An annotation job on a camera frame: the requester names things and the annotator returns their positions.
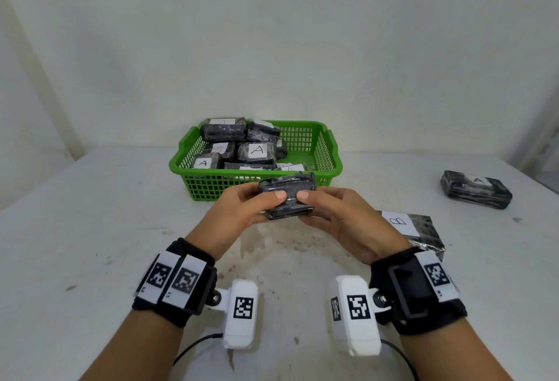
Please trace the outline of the person's right forearm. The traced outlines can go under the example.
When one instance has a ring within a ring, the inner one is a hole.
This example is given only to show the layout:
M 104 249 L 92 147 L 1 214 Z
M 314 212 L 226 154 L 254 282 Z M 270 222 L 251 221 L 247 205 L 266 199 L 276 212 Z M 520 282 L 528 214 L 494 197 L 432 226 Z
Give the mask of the person's right forearm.
M 513 381 L 466 318 L 400 341 L 419 381 Z

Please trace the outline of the pile of black wrapped packets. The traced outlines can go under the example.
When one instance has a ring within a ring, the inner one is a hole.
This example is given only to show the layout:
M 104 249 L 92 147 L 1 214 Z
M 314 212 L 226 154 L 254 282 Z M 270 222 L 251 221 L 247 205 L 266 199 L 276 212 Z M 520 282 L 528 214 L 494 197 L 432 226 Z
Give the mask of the pile of black wrapped packets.
M 281 163 L 288 148 L 281 129 L 259 119 L 208 118 L 200 127 L 204 143 L 191 169 L 307 171 L 305 164 Z

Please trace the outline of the person's right hand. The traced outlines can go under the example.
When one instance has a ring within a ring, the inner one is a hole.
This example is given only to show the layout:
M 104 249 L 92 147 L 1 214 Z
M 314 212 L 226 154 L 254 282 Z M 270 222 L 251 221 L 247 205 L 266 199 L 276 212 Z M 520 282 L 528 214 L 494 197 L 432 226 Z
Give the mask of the person's right hand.
M 313 208 L 299 219 L 324 231 L 360 262 L 370 265 L 412 247 L 408 239 L 385 220 L 357 192 L 341 187 L 318 187 L 333 196 L 333 210 Z

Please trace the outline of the black packet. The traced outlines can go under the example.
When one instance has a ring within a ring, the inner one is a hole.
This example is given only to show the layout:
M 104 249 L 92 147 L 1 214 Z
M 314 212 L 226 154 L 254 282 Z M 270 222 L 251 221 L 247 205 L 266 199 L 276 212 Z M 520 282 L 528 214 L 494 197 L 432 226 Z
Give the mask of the black packet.
M 381 215 L 412 245 L 421 248 L 423 251 L 433 251 L 438 259 L 443 261 L 445 245 L 430 216 L 385 210 L 381 211 Z
M 258 184 L 259 192 L 286 192 L 286 200 L 280 205 L 267 209 L 264 215 L 270 221 L 309 215 L 313 207 L 297 200 L 299 191 L 315 191 L 316 177 L 314 173 L 298 172 L 293 175 L 281 176 L 273 179 L 262 180 Z
M 506 209 L 513 199 L 511 191 L 495 178 L 446 170 L 440 185 L 444 195 L 450 199 L 498 210 Z

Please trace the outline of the person's left hand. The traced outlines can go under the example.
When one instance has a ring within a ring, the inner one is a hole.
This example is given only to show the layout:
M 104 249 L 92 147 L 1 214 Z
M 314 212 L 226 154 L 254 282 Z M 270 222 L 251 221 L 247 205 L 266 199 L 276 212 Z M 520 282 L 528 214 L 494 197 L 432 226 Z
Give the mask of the person's left hand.
M 258 192 L 257 182 L 234 185 L 221 196 L 185 240 L 220 260 L 241 234 L 254 224 L 268 222 L 264 211 L 270 208 L 242 208 L 239 193 Z

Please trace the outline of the green plastic basket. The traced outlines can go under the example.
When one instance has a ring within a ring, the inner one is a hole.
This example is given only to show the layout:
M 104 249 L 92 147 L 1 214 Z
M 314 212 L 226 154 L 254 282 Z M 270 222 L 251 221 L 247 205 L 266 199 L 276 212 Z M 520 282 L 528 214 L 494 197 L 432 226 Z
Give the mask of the green plastic basket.
M 304 164 L 314 173 L 317 186 L 328 186 L 339 176 L 343 164 L 338 144 L 324 123 L 309 120 L 268 120 L 281 129 L 280 139 L 287 146 L 287 156 L 279 163 Z M 206 142 L 200 131 L 203 122 L 192 126 L 179 141 L 178 151 L 169 161 L 172 173 L 179 175 L 194 201 L 215 201 L 232 185 L 288 175 L 291 171 L 233 169 L 196 169 L 192 165 L 203 152 Z

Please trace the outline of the black wrist band with markers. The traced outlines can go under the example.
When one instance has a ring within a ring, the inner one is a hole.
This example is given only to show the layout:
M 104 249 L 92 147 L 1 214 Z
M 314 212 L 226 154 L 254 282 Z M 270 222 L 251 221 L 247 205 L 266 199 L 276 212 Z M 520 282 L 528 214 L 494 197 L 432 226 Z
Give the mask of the black wrist band with markers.
M 216 286 L 215 259 L 180 237 L 151 263 L 132 303 L 134 311 L 152 311 L 184 328 L 199 315 Z
M 370 288 L 387 299 L 376 314 L 403 336 L 426 334 L 466 318 L 467 310 L 440 259 L 431 250 L 410 247 L 371 265 Z

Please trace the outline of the person's left forearm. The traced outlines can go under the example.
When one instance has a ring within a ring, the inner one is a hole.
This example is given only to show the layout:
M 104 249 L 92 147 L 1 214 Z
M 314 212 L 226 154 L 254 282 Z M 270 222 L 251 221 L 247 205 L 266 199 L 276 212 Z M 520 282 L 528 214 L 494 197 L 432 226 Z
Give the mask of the person's left forearm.
M 79 381 L 168 381 L 184 328 L 132 310 Z

